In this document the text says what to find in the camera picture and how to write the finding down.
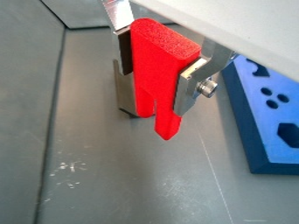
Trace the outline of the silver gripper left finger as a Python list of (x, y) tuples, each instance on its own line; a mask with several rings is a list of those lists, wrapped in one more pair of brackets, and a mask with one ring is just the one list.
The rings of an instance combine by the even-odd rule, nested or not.
[(135, 17), (129, 0), (102, 0), (102, 4), (113, 31), (117, 105), (131, 117), (138, 117), (130, 30)]

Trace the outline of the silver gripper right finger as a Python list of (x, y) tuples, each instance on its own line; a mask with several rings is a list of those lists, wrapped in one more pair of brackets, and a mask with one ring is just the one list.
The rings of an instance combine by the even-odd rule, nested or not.
[(197, 102), (199, 95), (211, 98), (218, 83), (211, 76), (221, 72), (240, 55), (222, 44), (206, 38), (199, 58), (181, 71), (173, 109), (183, 116)]

